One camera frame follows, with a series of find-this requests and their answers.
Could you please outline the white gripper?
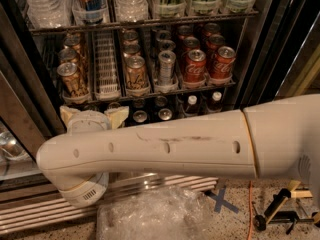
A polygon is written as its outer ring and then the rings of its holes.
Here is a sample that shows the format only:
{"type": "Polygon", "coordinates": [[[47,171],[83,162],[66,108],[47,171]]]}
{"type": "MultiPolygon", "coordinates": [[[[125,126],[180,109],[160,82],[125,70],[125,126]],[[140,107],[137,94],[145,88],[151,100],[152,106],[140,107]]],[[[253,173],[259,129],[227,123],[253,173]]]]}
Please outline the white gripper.
{"type": "Polygon", "coordinates": [[[98,111],[80,111],[68,106],[59,108],[60,116],[68,133],[88,133],[112,129],[118,129],[129,116],[129,107],[120,106],[108,109],[103,113],[98,111]]]}

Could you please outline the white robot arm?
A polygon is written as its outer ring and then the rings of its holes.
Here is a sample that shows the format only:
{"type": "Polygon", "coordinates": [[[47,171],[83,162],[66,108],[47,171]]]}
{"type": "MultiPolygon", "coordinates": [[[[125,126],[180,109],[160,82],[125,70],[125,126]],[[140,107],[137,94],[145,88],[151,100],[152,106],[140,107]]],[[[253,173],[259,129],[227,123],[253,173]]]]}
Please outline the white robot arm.
{"type": "Polygon", "coordinates": [[[204,116],[111,129],[97,111],[73,115],[37,165],[76,207],[99,200],[111,172],[289,178],[320,193],[320,95],[204,116]]]}

